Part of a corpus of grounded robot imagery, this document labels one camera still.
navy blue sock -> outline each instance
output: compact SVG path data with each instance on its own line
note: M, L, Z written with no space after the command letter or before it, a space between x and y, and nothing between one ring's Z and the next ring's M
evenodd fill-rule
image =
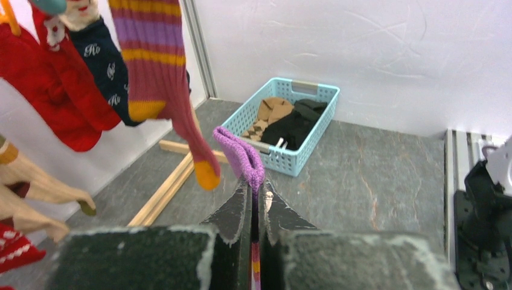
M94 76L94 82L105 100L126 126L135 127L128 114L128 69L105 26L103 18L80 31L69 31L76 50Z

yellow sock heel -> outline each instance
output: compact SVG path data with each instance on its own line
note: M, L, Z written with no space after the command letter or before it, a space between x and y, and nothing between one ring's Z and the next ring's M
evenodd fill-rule
M215 175L213 167L207 161L194 163L197 183L204 190L214 190L220 184L220 176Z
M165 101L128 101L128 114L135 122L156 119L164 109Z

laundry basket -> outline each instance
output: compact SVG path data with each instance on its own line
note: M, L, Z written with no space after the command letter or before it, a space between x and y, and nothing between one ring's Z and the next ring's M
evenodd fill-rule
M335 86L307 83L275 77L270 79L248 101L238 108L222 126L233 135L254 146L260 151L266 168L296 177L306 164L316 144L334 117L340 89ZM240 137L256 120L263 99L281 97L292 104L304 98L327 102L327 108L297 151L278 148L262 142Z

red sock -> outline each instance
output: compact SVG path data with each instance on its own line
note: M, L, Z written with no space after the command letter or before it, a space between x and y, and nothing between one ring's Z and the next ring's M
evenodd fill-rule
M55 67L73 104L96 130L114 128L121 118L96 87L94 76L70 41L59 17L48 16L33 4L32 17L45 57Z
M93 148L101 132L70 101L34 37L24 28L15 36L8 24L0 24L0 43L0 77L25 97L64 144L77 152Z
M37 262L45 255L46 251L39 251L23 234L0 224L0 273Z

gray floor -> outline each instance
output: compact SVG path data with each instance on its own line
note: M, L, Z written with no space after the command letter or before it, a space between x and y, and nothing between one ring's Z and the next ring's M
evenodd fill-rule
M212 130L240 104L208 100L197 116L215 150ZM167 140L183 142L174 132ZM81 213L71 228L126 225L183 155L152 147L95 197L96 217ZM232 194L235 176L222 166L221 185L205 192L194 177L177 192L155 225L196 224ZM268 172L281 196L317 227L338 231L413 231L443 244L444 143L395 132L331 122L297 178ZM42 289L55 246L45 240L43 261L0 275L0 285Z

